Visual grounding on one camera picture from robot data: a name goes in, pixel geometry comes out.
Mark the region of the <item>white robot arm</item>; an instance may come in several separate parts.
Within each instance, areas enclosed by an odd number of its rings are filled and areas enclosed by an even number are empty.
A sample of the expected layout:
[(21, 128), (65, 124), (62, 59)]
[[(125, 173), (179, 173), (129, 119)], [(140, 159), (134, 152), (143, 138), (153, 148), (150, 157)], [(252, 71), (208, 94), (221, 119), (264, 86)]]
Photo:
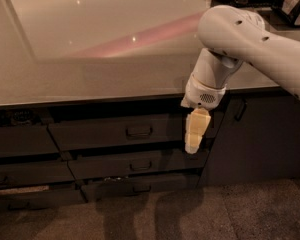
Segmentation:
[(219, 5), (198, 23), (203, 44), (185, 87), (181, 105), (193, 111), (186, 118), (185, 151), (198, 152), (211, 120), (209, 112), (223, 98), (229, 78), (249, 64), (300, 100), (300, 41), (265, 29), (254, 12)]

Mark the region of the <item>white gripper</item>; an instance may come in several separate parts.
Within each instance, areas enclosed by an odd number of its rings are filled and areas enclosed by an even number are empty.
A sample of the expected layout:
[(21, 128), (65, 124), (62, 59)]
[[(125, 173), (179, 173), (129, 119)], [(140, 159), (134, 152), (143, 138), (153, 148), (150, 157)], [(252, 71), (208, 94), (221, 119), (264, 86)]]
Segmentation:
[(211, 120), (208, 111), (219, 105), (225, 91), (226, 88), (208, 87), (197, 80), (193, 74), (190, 75), (181, 101), (182, 107), (194, 109), (186, 118), (185, 151), (188, 154), (198, 152)]

